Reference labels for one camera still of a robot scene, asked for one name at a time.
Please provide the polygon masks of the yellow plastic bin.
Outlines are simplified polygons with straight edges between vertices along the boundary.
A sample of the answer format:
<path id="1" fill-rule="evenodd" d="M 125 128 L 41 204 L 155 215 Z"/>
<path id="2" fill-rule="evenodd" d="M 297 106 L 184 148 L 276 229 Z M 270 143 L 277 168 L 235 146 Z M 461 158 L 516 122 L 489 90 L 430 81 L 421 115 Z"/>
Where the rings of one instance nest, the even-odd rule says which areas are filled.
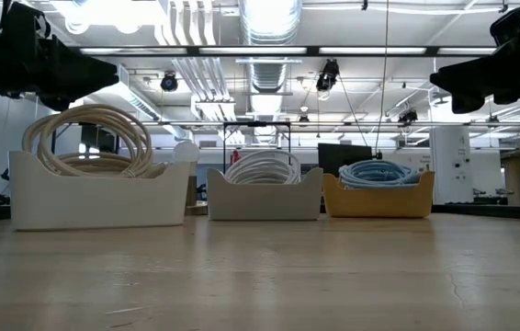
<path id="1" fill-rule="evenodd" d="M 432 210 L 435 172 L 426 171 L 412 188 L 344 188 L 324 174 L 325 209 L 334 218 L 425 218 Z"/>

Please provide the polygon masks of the white background cabinet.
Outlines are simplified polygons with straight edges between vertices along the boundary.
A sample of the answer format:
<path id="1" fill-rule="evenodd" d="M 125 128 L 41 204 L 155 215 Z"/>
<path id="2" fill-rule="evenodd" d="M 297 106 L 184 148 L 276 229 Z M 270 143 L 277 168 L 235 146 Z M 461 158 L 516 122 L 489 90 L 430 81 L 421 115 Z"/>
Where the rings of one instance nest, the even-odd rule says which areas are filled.
<path id="1" fill-rule="evenodd" d="M 430 131 L 434 204 L 473 202 L 469 128 L 437 126 Z"/>

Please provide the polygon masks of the grey plastic bin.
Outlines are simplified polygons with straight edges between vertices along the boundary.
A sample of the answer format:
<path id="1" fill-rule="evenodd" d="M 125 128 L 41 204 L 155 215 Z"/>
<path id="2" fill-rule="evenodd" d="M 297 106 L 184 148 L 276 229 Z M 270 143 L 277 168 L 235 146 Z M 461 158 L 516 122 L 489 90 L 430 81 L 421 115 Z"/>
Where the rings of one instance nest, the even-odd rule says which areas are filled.
<path id="1" fill-rule="evenodd" d="M 212 221 L 315 221 L 321 212 L 323 169 L 297 184 L 232 184 L 217 169 L 207 174 Z"/>

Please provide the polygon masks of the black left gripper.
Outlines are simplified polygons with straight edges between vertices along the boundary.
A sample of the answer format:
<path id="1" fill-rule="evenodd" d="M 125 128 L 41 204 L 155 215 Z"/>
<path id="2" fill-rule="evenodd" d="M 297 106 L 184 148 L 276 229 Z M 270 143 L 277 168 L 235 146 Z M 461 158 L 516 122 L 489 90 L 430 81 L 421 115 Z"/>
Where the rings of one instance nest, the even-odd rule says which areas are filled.
<path id="1" fill-rule="evenodd" d="M 74 96 L 86 96 L 119 82 L 118 68 L 69 47 L 55 36 L 37 40 L 36 57 L 24 59 L 0 39 L 0 96 L 35 93 L 54 111 L 65 111 Z M 66 94 L 59 95 L 58 88 Z"/>

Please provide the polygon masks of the black background monitor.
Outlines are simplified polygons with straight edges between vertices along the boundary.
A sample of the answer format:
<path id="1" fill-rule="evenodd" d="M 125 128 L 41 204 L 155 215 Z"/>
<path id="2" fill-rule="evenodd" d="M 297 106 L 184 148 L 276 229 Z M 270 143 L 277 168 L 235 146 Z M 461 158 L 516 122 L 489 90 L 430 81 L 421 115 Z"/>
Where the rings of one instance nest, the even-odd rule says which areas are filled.
<path id="1" fill-rule="evenodd" d="M 359 145 L 319 143 L 318 165 L 325 174 L 339 176 L 339 168 L 370 160 L 372 148 Z"/>

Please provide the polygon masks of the black background rig frame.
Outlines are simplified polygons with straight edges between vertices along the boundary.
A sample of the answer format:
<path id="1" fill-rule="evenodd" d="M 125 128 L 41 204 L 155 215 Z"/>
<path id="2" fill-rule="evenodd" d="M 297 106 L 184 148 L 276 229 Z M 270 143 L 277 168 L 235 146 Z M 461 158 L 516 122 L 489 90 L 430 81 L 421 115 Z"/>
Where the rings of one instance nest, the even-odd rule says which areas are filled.
<path id="1" fill-rule="evenodd" d="M 288 121 L 262 121 L 262 120 L 248 120 L 248 121 L 224 121 L 222 124 L 222 172 L 225 173 L 228 169 L 228 159 L 227 159 L 227 129 L 231 126 L 235 126 L 237 129 L 239 129 L 241 126 L 245 126 L 248 128 L 260 128 L 260 127 L 267 127 L 272 126 L 276 129 L 279 127 L 286 127 L 288 129 L 288 132 L 286 133 L 287 139 L 291 140 L 291 123 Z"/>

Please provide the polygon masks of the white plastic bin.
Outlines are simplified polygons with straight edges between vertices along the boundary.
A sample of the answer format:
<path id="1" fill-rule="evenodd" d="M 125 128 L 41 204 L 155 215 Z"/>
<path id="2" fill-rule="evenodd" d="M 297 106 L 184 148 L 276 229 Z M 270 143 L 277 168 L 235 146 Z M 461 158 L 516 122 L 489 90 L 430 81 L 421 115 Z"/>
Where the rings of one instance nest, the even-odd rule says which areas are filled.
<path id="1" fill-rule="evenodd" d="M 11 223 L 17 231 L 181 225 L 190 164 L 156 178 L 65 177 L 33 154 L 9 154 Z"/>

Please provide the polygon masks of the brass desk lamp white bulb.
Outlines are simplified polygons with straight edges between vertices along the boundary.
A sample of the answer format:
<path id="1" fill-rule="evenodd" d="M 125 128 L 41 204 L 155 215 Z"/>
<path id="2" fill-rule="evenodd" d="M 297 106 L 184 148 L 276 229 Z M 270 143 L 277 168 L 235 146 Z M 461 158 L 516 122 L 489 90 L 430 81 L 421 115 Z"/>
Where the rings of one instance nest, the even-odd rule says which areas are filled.
<path id="1" fill-rule="evenodd" d="M 182 141 L 174 147 L 174 159 L 188 164 L 186 215 L 201 216 L 208 213 L 205 203 L 198 202 L 197 164 L 200 159 L 199 148 L 191 141 Z"/>

